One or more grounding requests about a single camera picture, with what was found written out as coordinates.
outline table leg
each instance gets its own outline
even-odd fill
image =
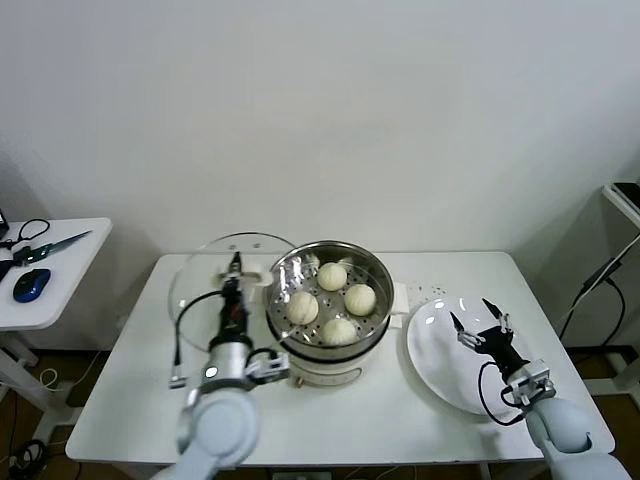
[[[9,350],[18,360],[24,360],[30,367],[35,367],[38,364],[38,357],[14,333],[3,334],[0,337],[0,347]]]
[[[38,357],[13,333],[3,333],[0,336],[0,348],[5,348],[11,352],[11,354],[18,359],[17,363],[21,367],[25,365],[35,367],[38,364]],[[4,399],[8,391],[9,387],[6,385],[0,386],[0,402]]]
[[[2,350],[0,350],[0,379],[15,386],[15,390],[22,397],[42,410],[42,419],[33,438],[45,444],[49,443],[56,426],[74,425],[80,416],[81,408],[71,408],[65,403],[71,390],[71,382],[61,382],[56,387],[61,391],[50,392],[22,368],[20,363],[15,362]]]
[[[482,480],[491,480],[491,470],[489,470],[489,464],[481,463],[478,466],[480,467],[480,478]]]
[[[638,408],[640,408],[640,359],[627,365],[622,355],[618,353],[607,354],[607,360],[618,374],[614,378],[596,378],[584,381],[589,393],[596,397],[599,395],[629,395]]]

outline black cable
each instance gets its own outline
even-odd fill
[[[600,345],[601,347],[606,347],[609,341],[611,341],[615,334],[618,333],[618,330],[620,330],[620,327],[622,326],[624,315],[625,313],[627,313],[627,303],[624,301],[624,295],[622,294],[622,291],[618,288],[616,282],[614,282],[610,278],[607,278],[607,283],[616,291],[616,293],[620,297],[620,316],[618,317],[618,321],[616,322],[616,326],[613,328],[613,331],[609,334],[607,339],[602,342],[602,345]]]
[[[578,300],[580,300],[580,297],[586,290],[587,289],[585,287],[582,287],[582,289],[578,292],[578,295],[576,295],[576,298],[573,299],[573,302],[571,303],[571,308],[572,308],[571,313],[569,314],[569,317],[567,317],[567,321],[564,322],[564,326],[562,327],[562,331],[560,332],[560,335],[558,335],[560,340],[562,340],[564,333],[567,331],[567,328],[569,328],[569,324],[571,323],[571,319],[573,318],[573,314],[575,313],[575,310],[573,310],[573,307],[576,306],[576,303],[578,303]]]
[[[616,282],[614,282],[612,279],[607,278],[606,282],[616,291],[616,293],[618,294],[618,297],[620,297],[620,315],[618,316],[618,321],[616,322],[615,327],[613,327],[613,330],[611,331],[611,333],[607,336],[605,341],[600,344],[600,348],[606,347],[607,344],[611,341],[611,339],[616,335],[616,333],[618,333],[618,330],[620,330],[620,327],[622,326],[622,321],[624,320],[624,316],[627,313],[627,302],[624,299],[624,294],[622,293],[622,290],[620,290],[618,285],[616,285]],[[581,358],[580,360],[574,363],[575,365],[578,365],[582,362],[589,360],[594,355],[595,354],[587,355],[586,357]]]
[[[502,403],[504,403],[504,404],[505,404],[506,406],[508,406],[508,407],[520,408],[520,406],[519,406],[519,405],[516,405],[515,403],[510,402],[509,400],[507,400],[507,399],[505,398],[505,395],[506,395],[507,393],[509,393],[509,389],[508,389],[508,388],[505,388],[505,389],[503,389],[503,390],[500,392],[500,398],[502,399]]]
[[[23,237],[22,233],[24,232],[24,229],[27,226],[31,225],[33,222],[44,223],[44,229],[30,237]],[[18,238],[16,240],[5,240],[4,242],[0,242],[0,248],[13,248],[14,245],[17,245],[23,240],[33,240],[34,238],[38,238],[40,235],[44,235],[46,232],[48,232],[49,228],[51,228],[51,224],[49,223],[48,220],[45,220],[44,218],[32,218],[28,222],[25,222],[22,225],[22,227],[20,227],[20,231],[18,232]]]
[[[509,420],[508,422],[503,422],[502,420],[496,418],[493,413],[491,413],[491,411],[489,410],[489,407],[487,406],[487,402],[485,402],[484,400],[484,394],[482,393],[482,374],[484,373],[484,369],[487,368],[489,365],[495,365],[496,367],[498,366],[496,362],[486,362],[480,367],[480,372],[478,373],[478,393],[480,394],[480,401],[482,402],[484,411],[487,412],[487,415],[489,415],[489,418],[491,420],[496,422],[498,425],[502,425],[503,427],[510,427],[511,425],[515,425],[516,423],[524,420],[524,416],[520,413],[516,415],[514,418],[512,418],[511,420]]]
[[[185,313],[189,311],[191,307],[193,307],[196,303],[201,302],[202,300],[206,300],[209,297],[213,297],[214,295],[220,295],[222,291],[214,290],[212,292],[204,293],[199,297],[194,298],[189,303],[187,303],[186,307],[182,309],[182,311],[178,314],[178,318],[176,319],[176,327],[175,327],[175,336],[176,336],[176,346],[175,346],[175,354],[173,356],[173,365],[178,366],[182,363],[182,355],[180,353],[180,323],[182,322],[182,318]]]

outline computer mouse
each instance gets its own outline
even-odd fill
[[[22,275],[13,287],[13,298],[16,302],[28,303],[40,296],[51,278],[48,268],[36,268]]]

